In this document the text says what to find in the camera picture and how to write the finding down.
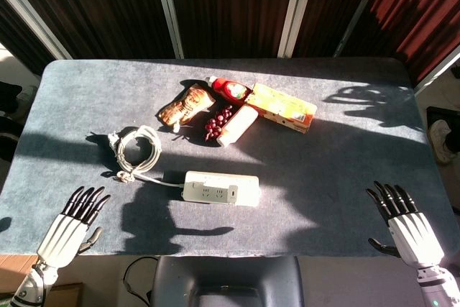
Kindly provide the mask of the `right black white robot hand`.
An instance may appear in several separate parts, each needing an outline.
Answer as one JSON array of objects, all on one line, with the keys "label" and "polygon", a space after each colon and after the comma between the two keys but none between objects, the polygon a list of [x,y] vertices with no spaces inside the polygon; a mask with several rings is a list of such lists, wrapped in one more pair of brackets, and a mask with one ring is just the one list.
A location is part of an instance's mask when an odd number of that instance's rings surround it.
[{"label": "right black white robot hand", "polygon": [[438,266],[444,252],[434,230],[410,194],[399,185],[374,182],[366,189],[385,222],[394,244],[383,245],[374,238],[369,244],[384,255],[391,255],[415,269]]}]

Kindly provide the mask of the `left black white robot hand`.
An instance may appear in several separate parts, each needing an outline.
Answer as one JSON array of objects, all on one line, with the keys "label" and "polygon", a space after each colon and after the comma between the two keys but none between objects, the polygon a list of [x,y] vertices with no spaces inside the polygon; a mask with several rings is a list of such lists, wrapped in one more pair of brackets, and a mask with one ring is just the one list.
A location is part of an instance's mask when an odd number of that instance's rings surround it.
[{"label": "left black white robot hand", "polygon": [[41,265],[60,269],[97,243],[103,229],[96,227],[90,237],[87,233],[111,197],[104,195],[104,190],[104,187],[85,189],[81,186],[73,192],[38,247]]}]

